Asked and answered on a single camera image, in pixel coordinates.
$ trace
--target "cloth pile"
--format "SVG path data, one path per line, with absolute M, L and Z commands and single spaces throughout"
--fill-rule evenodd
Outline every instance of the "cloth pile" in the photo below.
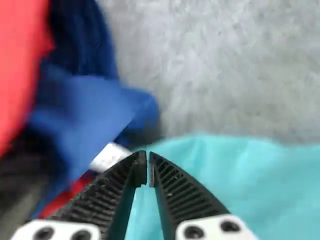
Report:
M 157 124 L 156 100 L 120 83 L 104 21 L 94 0 L 51 0 L 55 48 L 42 59 L 26 126 L 45 139 L 55 158 L 45 198 L 33 217 L 53 213 L 81 191 L 94 177 L 87 172 L 89 164 L 106 144 L 128 146 L 129 136 Z M 198 135 L 139 149 L 188 172 L 260 239 L 319 238 L 319 145 L 285 147 Z M 126 239 L 163 239 L 159 213 L 150 209 L 157 209 L 156 195 L 143 186 L 134 197 Z
M 79 179 L 109 142 L 126 146 L 131 133 L 158 120 L 156 100 L 123 86 L 111 36 L 94 0 L 52 0 L 55 49 L 42 60 L 28 127 L 57 152 L 43 207 Z

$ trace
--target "clothing label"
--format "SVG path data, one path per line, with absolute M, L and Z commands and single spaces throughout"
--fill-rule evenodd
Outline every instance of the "clothing label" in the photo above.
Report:
M 131 151 L 114 142 L 108 143 L 101 152 L 93 159 L 90 169 L 103 173 L 122 159 L 130 156 Z

